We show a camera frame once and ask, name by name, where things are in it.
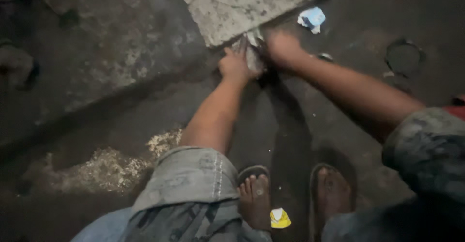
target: hand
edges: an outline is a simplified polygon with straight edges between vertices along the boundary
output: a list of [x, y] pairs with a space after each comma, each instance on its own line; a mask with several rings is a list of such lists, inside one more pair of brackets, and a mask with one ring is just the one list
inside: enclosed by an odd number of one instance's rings
[[256, 78], [259, 74], [247, 66], [247, 39], [242, 38], [240, 45], [237, 53], [230, 48], [225, 48], [226, 56], [219, 61], [219, 71], [223, 75], [223, 80], [246, 85], [250, 79]]
[[272, 30], [267, 34], [266, 44], [271, 60], [283, 68], [289, 68], [293, 59], [305, 52], [299, 39], [282, 30]]

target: dirty concrete floor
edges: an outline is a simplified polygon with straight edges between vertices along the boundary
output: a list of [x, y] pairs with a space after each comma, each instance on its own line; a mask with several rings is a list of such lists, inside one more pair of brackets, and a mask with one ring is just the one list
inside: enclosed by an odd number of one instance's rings
[[[329, 53], [335, 62], [399, 86], [429, 106], [445, 105], [452, 95], [465, 92], [461, 68], [465, 0], [317, 4], [327, 16], [320, 35], [298, 27], [295, 13], [268, 25], [298, 33], [309, 52]], [[427, 54], [419, 72], [408, 80], [383, 77], [389, 71], [383, 61], [385, 49], [399, 37], [412, 39]], [[147, 86], [144, 90], [151, 91], [132, 92], [136, 94], [132, 101], [115, 101], [116, 109], [118, 104], [126, 108], [110, 112], [113, 116], [96, 116], [92, 123], [63, 131], [53, 142], [3, 163], [0, 239], [66, 241], [98, 216], [131, 206], [150, 174], [150, 163], [176, 143], [177, 129], [186, 125], [219, 80], [215, 72], [195, 80], [178, 75], [155, 78], [163, 87]], [[308, 239], [307, 181], [318, 161], [342, 168], [357, 186], [360, 207], [412, 196], [397, 173], [382, 166], [379, 144], [321, 93], [287, 75], [274, 84], [252, 83], [246, 88], [229, 157], [237, 168], [252, 163], [271, 168], [272, 204], [283, 207], [293, 221], [290, 227], [273, 231], [278, 242]], [[95, 165], [101, 167], [96, 175], [79, 176], [92, 172]], [[121, 177], [108, 178], [102, 171]]]

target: white stitching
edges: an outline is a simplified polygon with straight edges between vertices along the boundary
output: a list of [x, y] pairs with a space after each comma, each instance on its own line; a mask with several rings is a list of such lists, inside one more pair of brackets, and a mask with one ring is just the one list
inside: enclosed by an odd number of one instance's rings
[[215, 165], [215, 175], [213, 175], [213, 190], [212, 190], [212, 198], [215, 199], [215, 183], [216, 183], [216, 161], [218, 160], [218, 156], [215, 157], [215, 162], [213, 165]]
[[221, 184], [223, 184], [223, 160], [219, 163], [219, 192], [218, 198], [221, 198]]

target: dirt floor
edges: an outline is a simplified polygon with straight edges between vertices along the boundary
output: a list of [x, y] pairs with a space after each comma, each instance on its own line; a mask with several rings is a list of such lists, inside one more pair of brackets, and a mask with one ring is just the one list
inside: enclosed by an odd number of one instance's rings
[[[311, 53], [400, 87], [428, 106], [465, 92], [465, 0], [317, 0], [326, 21], [319, 35], [293, 11], [266, 26], [299, 35]], [[387, 46], [408, 38], [426, 54], [411, 76], [392, 76]], [[219, 81], [218, 51], [183, 72], [167, 73], [87, 111], [67, 117], [53, 139], [0, 166], [0, 241], [68, 241], [97, 217], [130, 207], [152, 163], [177, 144], [202, 100]], [[381, 163], [380, 144], [304, 81], [280, 75], [251, 83], [243, 95], [229, 158], [238, 168], [271, 168], [274, 207], [292, 220], [278, 242], [307, 241], [308, 177], [320, 161], [341, 169], [357, 188], [359, 208], [413, 196]]]

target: foot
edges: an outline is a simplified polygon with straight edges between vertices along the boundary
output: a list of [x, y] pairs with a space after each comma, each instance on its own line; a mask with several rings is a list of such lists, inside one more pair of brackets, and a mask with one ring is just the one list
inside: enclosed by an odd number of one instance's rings
[[271, 231], [270, 185], [265, 175], [252, 175], [237, 188], [239, 213], [253, 229]]
[[353, 211], [352, 189], [346, 179], [336, 170], [322, 168], [317, 177], [316, 232], [320, 236], [326, 222], [337, 214]]

